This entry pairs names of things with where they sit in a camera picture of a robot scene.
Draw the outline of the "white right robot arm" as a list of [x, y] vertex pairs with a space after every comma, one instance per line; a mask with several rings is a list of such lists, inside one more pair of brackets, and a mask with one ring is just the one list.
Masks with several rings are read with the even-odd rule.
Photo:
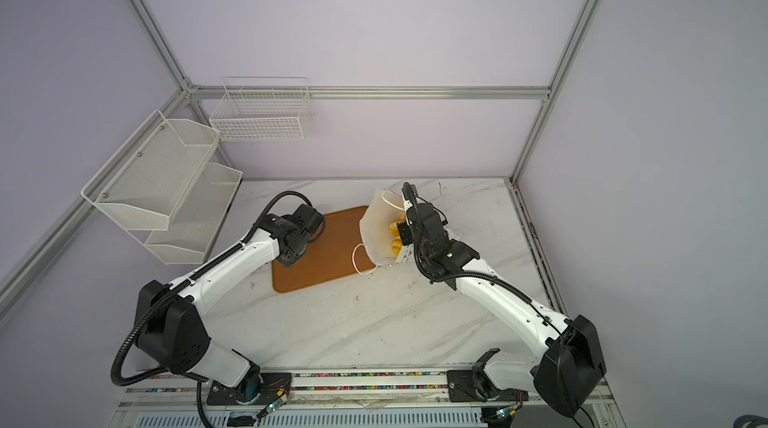
[[411, 232], [414, 261], [423, 276], [479, 303], [530, 350], [527, 359], [488, 350], [475, 363], [480, 378], [497, 390], [533, 391], [557, 413], [575, 417], [607, 372], [595, 325], [582, 315], [569, 318], [514, 287], [476, 250], [449, 236], [433, 205], [407, 201], [400, 227]]

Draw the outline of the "cartoon animal paper bag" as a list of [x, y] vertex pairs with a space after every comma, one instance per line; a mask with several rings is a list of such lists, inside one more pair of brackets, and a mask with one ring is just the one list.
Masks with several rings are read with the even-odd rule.
[[[391, 251], [393, 237], [388, 226], [401, 219], [406, 219], [403, 200], [392, 191], [377, 189], [359, 222], [361, 242], [352, 249], [352, 266], [358, 275], [372, 274], [380, 267], [414, 262], [411, 247], [403, 247], [397, 257]], [[362, 251], [365, 251], [368, 260], [373, 264], [372, 268], [363, 268], [358, 264], [357, 255]]]

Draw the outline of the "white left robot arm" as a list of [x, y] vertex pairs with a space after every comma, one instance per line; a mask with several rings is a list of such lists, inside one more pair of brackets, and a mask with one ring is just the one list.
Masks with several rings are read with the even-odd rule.
[[262, 384], [260, 367], [216, 342], [204, 316], [262, 266], [295, 264], [325, 226], [323, 215], [308, 203], [283, 216], [263, 211], [243, 238], [214, 260], [169, 283], [153, 281], [142, 288], [132, 344], [167, 372], [254, 397]]

